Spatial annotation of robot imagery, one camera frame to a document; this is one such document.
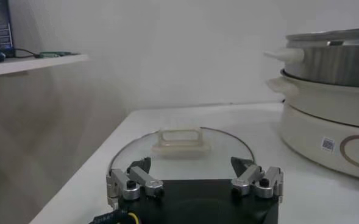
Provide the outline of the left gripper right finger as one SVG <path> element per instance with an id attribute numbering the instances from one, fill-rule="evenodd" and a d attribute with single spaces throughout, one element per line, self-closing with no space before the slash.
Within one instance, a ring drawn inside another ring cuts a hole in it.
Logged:
<path id="1" fill-rule="evenodd" d="M 249 159 L 231 157 L 231 165 L 236 178 L 231 180 L 232 194 L 246 197 L 254 194 L 258 198 L 276 198 L 279 203 L 283 197 L 283 172 L 271 166 L 265 171 Z"/>

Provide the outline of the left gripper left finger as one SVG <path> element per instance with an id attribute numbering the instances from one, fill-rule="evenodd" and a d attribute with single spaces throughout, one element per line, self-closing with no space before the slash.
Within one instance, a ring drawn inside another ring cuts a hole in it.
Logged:
<path id="1" fill-rule="evenodd" d="M 111 163 L 106 174 L 108 198 L 114 200 L 122 197 L 125 200 L 137 200 L 141 197 L 142 189 L 147 197 L 163 197 L 163 181 L 150 176 L 150 168 L 150 157 L 132 162 L 125 171 L 113 168 Z"/>

